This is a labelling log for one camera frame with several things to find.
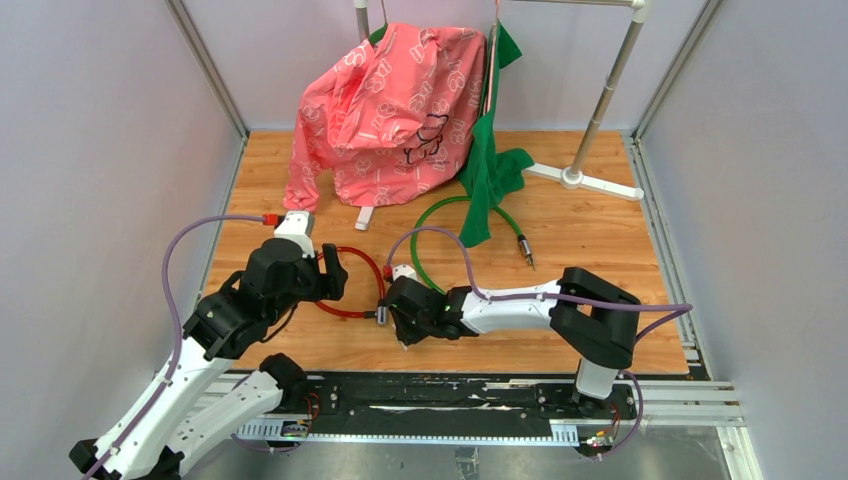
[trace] green cable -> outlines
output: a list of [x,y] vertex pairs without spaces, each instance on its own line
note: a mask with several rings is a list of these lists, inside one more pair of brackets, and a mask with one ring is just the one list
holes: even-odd
[[[418,217],[418,221],[415,222],[415,228],[418,228],[418,227],[424,225],[424,222],[427,220],[427,218],[430,215],[433,214],[433,212],[444,207],[445,205],[448,205],[448,204],[451,204],[451,203],[456,203],[456,202],[470,202],[470,201],[471,201],[471,197],[463,197],[463,196],[449,197],[449,198],[446,198],[444,200],[440,200],[440,201],[436,202],[432,207],[428,208],[424,213],[422,213],[420,217]],[[504,220],[507,221],[507,223],[509,223],[509,225],[512,227],[512,230],[515,232],[516,235],[518,235],[521,238],[524,238],[524,235],[521,233],[521,227],[518,226],[518,223],[516,223],[515,220],[512,217],[510,217],[508,213],[506,213],[504,211],[504,209],[502,209],[501,207],[498,207],[496,205],[494,207],[494,210],[496,212],[498,212],[498,214],[501,217],[503,217]],[[421,261],[418,259],[418,233],[412,234],[412,237],[410,238],[410,241],[409,241],[409,251],[412,254],[412,264],[415,265],[415,271],[418,273],[419,276],[421,276],[421,280],[423,280],[424,283],[429,285],[430,288],[433,288],[433,289],[437,290],[439,293],[444,294],[445,291],[442,290],[441,288],[439,288],[439,286],[436,285],[436,282],[434,282],[432,279],[430,279],[430,276],[427,275],[427,272],[424,271],[424,267],[421,265]]]

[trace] wooden table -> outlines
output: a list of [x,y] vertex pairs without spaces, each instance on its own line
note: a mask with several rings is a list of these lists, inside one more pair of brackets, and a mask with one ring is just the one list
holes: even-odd
[[[499,132],[498,148],[522,147],[537,162],[565,166],[573,158],[581,133]],[[230,201],[230,213],[284,212],[281,206],[288,181],[291,155],[289,132],[254,132],[250,136]],[[602,133],[595,141],[586,174],[618,183],[633,178],[618,133]],[[464,195],[451,182],[415,201],[378,208],[367,232],[354,230],[358,208],[341,204],[333,193],[332,176],[318,178],[321,200],[315,212],[313,241],[364,250],[378,265],[389,248],[413,227],[424,210],[439,199]],[[527,177],[523,190],[501,206],[520,224],[531,243],[536,271],[520,257],[515,234],[497,214],[491,214],[493,238],[471,250],[475,276],[481,286],[510,288],[536,285],[560,278],[568,266],[589,269],[639,297],[643,303],[666,303],[665,287],[657,266],[641,208],[587,190],[565,190],[549,180]],[[437,211],[428,221],[458,232],[467,204],[455,203]],[[269,227],[227,222],[221,233],[207,284],[216,290],[234,270],[243,269],[250,252],[271,236]],[[419,236],[422,263],[443,288],[467,285],[462,256],[447,237],[425,232]],[[350,273],[340,308],[372,309],[377,302],[373,273],[363,261],[342,254]],[[411,263],[408,244],[395,264]],[[643,314],[642,326],[658,318]],[[435,372],[573,372],[580,358],[558,335],[548,331],[501,331],[477,338],[448,341],[428,338],[409,347],[398,344],[391,326],[374,320],[344,319],[302,303],[291,324],[267,344],[256,344],[237,363],[255,368],[266,356],[285,352],[305,370],[435,371]],[[675,325],[668,324],[646,337],[634,355],[633,371],[686,373],[688,367]]]

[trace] black cable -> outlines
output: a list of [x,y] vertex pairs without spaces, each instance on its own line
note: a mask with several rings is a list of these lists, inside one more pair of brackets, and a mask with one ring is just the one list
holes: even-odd
[[271,340],[273,340],[274,337],[276,337],[278,333],[282,332],[283,329],[286,328],[286,326],[289,324],[289,322],[291,322],[292,317],[294,317],[294,311],[295,310],[297,310],[297,304],[295,304],[292,307],[292,309],[289,310],[289,316],[288,316],[288,318],[286,318],[286,321],[284,321],[283,324],[279,326],[279,328],[274,330],[274,333],[272,333],[270,336],[265,337],[262,340],[259,340],[259,343],[268,343]]

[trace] pink jacket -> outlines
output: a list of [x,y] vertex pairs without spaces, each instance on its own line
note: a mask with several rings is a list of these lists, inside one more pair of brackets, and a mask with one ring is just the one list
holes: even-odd
[[314,211],[333,170],[356,206],[406,203],[465,163],[483,91],[486,39],[468,28],[390,24],[310,85],[295,125],[284,205]]

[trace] red cable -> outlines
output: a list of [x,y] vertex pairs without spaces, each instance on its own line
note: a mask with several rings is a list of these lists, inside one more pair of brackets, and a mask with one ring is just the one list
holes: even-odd
[[[352,254],[356,255],[357,257],[365,260],[365,263],[367,263],[368,266],[371,267],[371,270],[374,271],[374,276],[377,277],[377,289],[380,291],[380,297],[379,298],[384,298],[386,296],[386,284],[383,283],[383,276],[380,273],[380,267],[377,266],[377,262],[375,262],[374,259],[369,257],[367,253],[363,252],[362,250],[359,250],[358,248],[336,247],[336,250],[341,252],[341,253],[352,253]],[[319,253],[318,254],[318,260],[321,260],[322,258],[324,258],[324,254]],[[318,305],[318,308],[320,308],[321,310],[324,310],[325,312],[331,313],[333,315],[337,315],[339,317],[365,318],[365,312],[350,312],[350,311],[347,311],[347,310],[339,310],[339,309],[333,308],[333,307],[331,307],[331,306],[329,306],[329,305],[327,305],[326,303],[323,303],[323,302],[315,302],[315,304]]]

